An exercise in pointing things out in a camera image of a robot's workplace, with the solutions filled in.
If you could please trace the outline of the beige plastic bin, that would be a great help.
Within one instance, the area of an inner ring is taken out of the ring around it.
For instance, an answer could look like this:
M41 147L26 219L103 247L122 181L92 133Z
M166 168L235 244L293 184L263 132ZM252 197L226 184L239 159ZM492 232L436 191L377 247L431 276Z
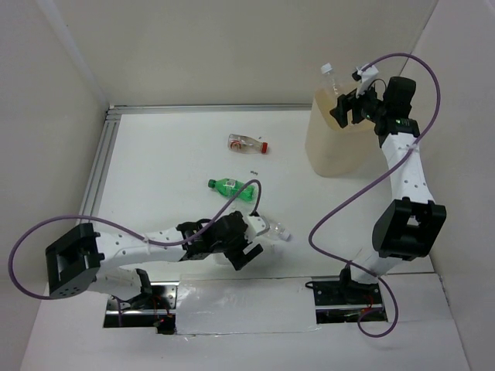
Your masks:
M336 98L322 86L314 94L305 150L314 172L331 178L358 169L377 148L374 124L364 120L341 128L329 112Z

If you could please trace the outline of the green plastic bottle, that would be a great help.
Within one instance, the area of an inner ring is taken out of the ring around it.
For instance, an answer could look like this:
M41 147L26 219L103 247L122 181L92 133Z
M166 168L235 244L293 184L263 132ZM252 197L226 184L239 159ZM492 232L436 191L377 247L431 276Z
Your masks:
M209 179L207 186L218 192L224 197L231 198L233 197L237 191L239 191L244 184L235 179ZM253 185L248 185L238 196L238 198L242 201L250 203L254 200L256 196L256 188Z

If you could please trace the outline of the small red-capped clear bottle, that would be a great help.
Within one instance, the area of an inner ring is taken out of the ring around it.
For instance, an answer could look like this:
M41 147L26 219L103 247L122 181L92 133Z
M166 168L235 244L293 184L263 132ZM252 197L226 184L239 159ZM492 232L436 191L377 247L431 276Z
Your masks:
M264 141L258 141L248 136L240 134L230 134L227 140L227 148L231 151L235 151L242 154L267 154L268 143Z

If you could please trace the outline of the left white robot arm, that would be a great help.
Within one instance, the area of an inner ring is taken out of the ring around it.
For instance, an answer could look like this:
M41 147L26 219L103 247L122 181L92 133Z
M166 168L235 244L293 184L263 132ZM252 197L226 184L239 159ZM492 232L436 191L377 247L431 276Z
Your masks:
M93 291L144 308L152 301L153 290L139 264L204 260L222 254L239 271L263 251L254 240L268 229L259 214L239 211L212 224L185 222L139 238L129 233L99 233L92 224L82 223L46 248L49 298Z

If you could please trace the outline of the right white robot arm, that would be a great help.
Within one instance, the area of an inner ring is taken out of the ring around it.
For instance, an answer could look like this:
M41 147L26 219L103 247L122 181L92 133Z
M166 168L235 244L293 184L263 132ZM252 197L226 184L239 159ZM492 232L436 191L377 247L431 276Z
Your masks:
M409 117L415 81L392 77L382 98L373 87L337 99L330 114L340 127L368 120L391 170L392 200L374 224L371 252L341 270L337 293L354 303L378 278L403 261L429 255L446 221L446 208L435 202L426 184L417 140L417 121Z

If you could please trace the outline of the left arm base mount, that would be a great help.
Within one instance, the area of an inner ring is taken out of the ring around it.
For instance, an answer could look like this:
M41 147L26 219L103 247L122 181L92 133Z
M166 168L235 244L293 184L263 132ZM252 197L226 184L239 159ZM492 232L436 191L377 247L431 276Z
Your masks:
M104 328L154 328L158 334L176 333L178 284L152 283L142 269L127 271L123 285L108 297Z

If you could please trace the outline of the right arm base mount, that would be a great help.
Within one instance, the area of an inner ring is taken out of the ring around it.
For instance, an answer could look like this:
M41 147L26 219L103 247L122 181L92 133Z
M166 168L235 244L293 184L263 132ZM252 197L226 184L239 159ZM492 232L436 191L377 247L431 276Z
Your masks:
M366 288L344 287L337 279L307 281L314 298L318 325L354 323L367 313L363 322L386 322L387 314L377 284Z

